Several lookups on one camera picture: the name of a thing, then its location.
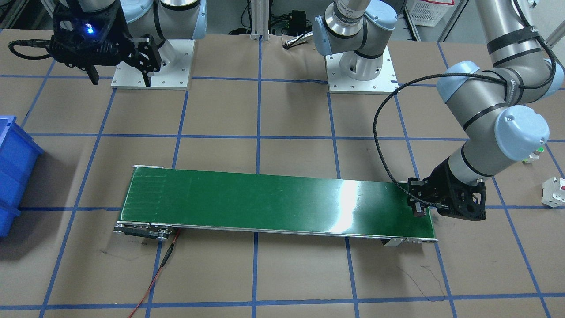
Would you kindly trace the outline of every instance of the floor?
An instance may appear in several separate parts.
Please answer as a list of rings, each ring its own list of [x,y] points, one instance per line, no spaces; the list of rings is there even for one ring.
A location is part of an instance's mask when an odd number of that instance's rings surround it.
[[[387,181],[372,139],[383,96],[328,94],[323,58],[281,38],[208,35],[189,91],[92,86],[52,60],[23,61],[7,43],[49,31],[0,33],[0,109],[45,150],[18,217],[0,239],[1,317],[126,317],[168,243],[119,236],[131,165]],[[482,45],[389,44],[397,79],[444,72]],[[465,141],[435,81],[383,110],[392,172],[425,177]],[[438,244],[183,230],[136,317],[563,317],[564,209],[540,203],[565,177],[565,89],[533,106],[552,131],[540,160],[487,182],[487,219],[433,212]]]

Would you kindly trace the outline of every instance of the white plastic crate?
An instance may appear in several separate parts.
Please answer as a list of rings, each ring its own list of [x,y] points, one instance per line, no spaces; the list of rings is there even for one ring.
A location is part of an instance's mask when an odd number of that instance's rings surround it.
[[[410,16],[414,24],[435,27],[454,4],[454,0],[416,0],[410,10]]]

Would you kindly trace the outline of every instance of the red cord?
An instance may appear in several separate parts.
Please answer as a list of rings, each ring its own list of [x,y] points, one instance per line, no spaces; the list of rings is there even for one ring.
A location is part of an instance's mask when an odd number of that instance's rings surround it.
[[[173,242],[171,243],[171,245],[175,244],[176,239],[179,237],[179,233],[180,233],[180,229],[177,230],[177,233],[175,234],[175,238],[173,238]],[[153,285],[155,284],[155,281],[157,280],[157,278],[159,277],[159,275],[161,274],[161,270],[163,270],[163,267],[159,267],[159,270],[157,271],[157,273],[155,274],[155,277],[153,277],[153,280],[151,281],[151,284],[149,285],[149,288],[147,288],[147,291],[145,292],[145,295],[143,296],[143,298],[141,298],[141,301],[139,302],[139,304],[137,304],[137,306],[132,310],[132,313],[129,314],[128,318],[132,318],[133,315],[136,313],[137,309],[141,306],[141,304],[143,303],[143,301],[145,300],[145,298],[147,298],[147,296],[149,295],[149,292],[151,291],[151,288],[153,288]]]

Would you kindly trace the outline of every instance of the light blue joint cap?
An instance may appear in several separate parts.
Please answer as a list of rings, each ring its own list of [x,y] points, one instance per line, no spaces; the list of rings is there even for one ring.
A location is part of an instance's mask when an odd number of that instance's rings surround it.
[[[520,161],[547,143],[549,126],[542,115],[536,114],[533,109],[514,105],[498,115],[494,136],[506,157]]]
[[[206,0],[200,1],[200,12],[198,13],[198,19],[196,19],[196,25],[194,26],[194,33],[192,34],[193,40],[198,40],[206,36],[207,29],[207,19],[206,19]]]
[[[480,70],[480,67],[477,64],[471,61],[463,61],[451,66],[450,68],[445,71],[444,74],[453,74],[453,73],[467,73],[467,74],[474,74],[476,71]],[[453,76],[448,78],[440,78],[437,81],[436,89],[437,92],[440,94],[441,99],[444,102],[447,102],[451,96],[468,80],[468,77],[462,76]]]
[[[332,55],[332,47],[329,44],[328,32],[324,26],[324,20],[321,16],[314,18],[312,25],[312,32],[314,33],[314,45],[316,50],[321,55]]]
[[[152,0],[120,0],[125,21],[130,24],[141,18],[153,7]]]
[[[549,63],[549,65],[551,65],[550,59],[546,58],[545,60]],[[540,99],[555,94],[555,92],[561,88],[561,85],[563,85],[563,78],[565,77],[563,75],[563,68],[561,67],[561,65],[559,65],[559,63],[556,63],[555,66],[556,69],[555,69],[555,76],[553,76],[553,81],[551,82],[551,85],[549,85],[549,89],[547,90],[547,92],[545,92],[545,94]]]
[[[365,16],[374,25],[389,31],[394,30],[398,20],[396,11],[390,5],[380,0],[372,0],[369,3],[365,10]]]

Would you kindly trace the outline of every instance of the blue crate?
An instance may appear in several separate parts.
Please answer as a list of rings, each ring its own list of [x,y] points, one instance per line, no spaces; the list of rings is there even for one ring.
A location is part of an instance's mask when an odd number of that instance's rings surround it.
[[[16,116],[0,115],[0,237],[10,231],[18,205],[43,150],[20,126]]]

